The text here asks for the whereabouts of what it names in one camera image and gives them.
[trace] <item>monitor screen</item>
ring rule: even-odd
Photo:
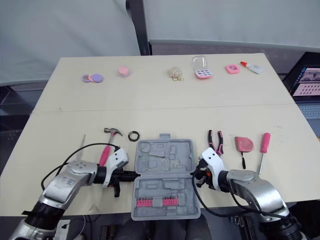
[[[283,83],[296,103],[320,103],[320,53],[305,52]]]
[[[320,96],[320,66],[304,66],[289,92],[294,97]]]

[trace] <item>hammer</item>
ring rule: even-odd
[[[110,138],[109,138],[109,144],[111,144],[112,143],[112,141],[113,141],[113,139],[114,139],[114,136],[116,135],[116,134],[120,134],[121,136],[122,136],[122,134],[121,134],[121,132],[118,130],[118,129],[116,129],[116,128],[104,128],[104,130],[103,130],[105,133],[110,133]],[[99,161],[99,166],[104,166],[105,164],[106,164],[106,162],[107,162],[107,159],[108,159],[108,157],[109,157],[109,154],[110,154],[110,150],[111,150],[111,146],[106,146],[105,148],[104,148],[104,150],[103,150],[103,152],[102,152],[102,154],[101,154],[101,157],[100,157],[100,161]]]

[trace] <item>pink screwdriver handle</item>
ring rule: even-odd
[[[104,167],[110,154],[111,147],[106,146],[100,157],[99,166]]]
[[[268,146],[269,146],[269,142],[270,142],[270,137],[271,137],[271,134],[266,132],[263,137],[262,137],[262,143],[261,143],[261,149],[260,149],[260,152],[261,153],[266,153],[267,150],[268,150]]]

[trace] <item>keyboard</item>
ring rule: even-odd
[[[320,119],[320,103],[298,104],[306,119]]]

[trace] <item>pliers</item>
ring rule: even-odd
[[[218,148],[215,147],[212,141],[212,130],[208,132],[208,143],[209,147],[212,148],[219,156],[224,154],[223,145],[224,145],[224,137],[222,136],[222,131],[218,131],[219,145]]]

